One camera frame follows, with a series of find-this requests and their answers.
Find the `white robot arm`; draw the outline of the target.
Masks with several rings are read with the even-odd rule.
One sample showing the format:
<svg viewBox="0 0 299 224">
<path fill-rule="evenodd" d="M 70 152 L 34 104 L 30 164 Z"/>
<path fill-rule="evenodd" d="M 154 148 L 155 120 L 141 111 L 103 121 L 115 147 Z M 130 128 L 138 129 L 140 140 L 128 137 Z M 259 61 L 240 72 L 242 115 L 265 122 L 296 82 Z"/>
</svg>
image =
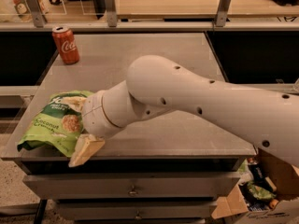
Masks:
<svg viewBox="0 0 299 224">
<path fill-rule="evenodd" d="M 86 133 L 71 161 L 95 153 L 86 142 L 104 142 L 131 123 L 175 110 L 194 114 L 295 167 L 299 166 L 299 97 L 201 77 L 164 57 L 142 56 L 117 86 L 87 98 L 66 97 Z"/>
</svg>

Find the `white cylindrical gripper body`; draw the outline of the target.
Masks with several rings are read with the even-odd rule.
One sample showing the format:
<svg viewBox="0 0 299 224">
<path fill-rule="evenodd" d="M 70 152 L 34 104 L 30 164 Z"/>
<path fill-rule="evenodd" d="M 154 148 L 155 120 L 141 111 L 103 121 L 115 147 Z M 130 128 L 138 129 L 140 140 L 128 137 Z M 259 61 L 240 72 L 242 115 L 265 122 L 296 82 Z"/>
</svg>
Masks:
<svg viewBox="0 0 299 224">
<path fill-rule="evenodd" d="M 123 81 L 87 98 L 81 112 L 83 127 L 90 134 L 108 139 L 129 124 L 142 120 L 146 109 L 129 93 Z"/>
</svg>

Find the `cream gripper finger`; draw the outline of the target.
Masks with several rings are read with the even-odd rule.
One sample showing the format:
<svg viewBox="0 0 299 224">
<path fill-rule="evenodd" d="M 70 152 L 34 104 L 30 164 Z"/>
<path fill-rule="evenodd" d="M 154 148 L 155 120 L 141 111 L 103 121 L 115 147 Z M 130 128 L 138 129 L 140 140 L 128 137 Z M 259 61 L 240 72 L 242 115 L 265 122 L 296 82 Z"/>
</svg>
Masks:
<svg viewBox="0 0 299 224">
<path fill-rule="evenodd" d="M 64 97 L 61 101 L 62 104 L 68 105 L 71 109 L 73 109 L 76 112 L 82 111 L 85 102 L 86 98 L 80 96 Z"/>
<path fill-rule="evenodd" d="M 105 140 L 89 133 L 83 133 L 75 145 L 75 151 L 71 156 L 69 167 L 77 167 L 84 164 L 91 156 L 100 150 Z"/>
</svg>

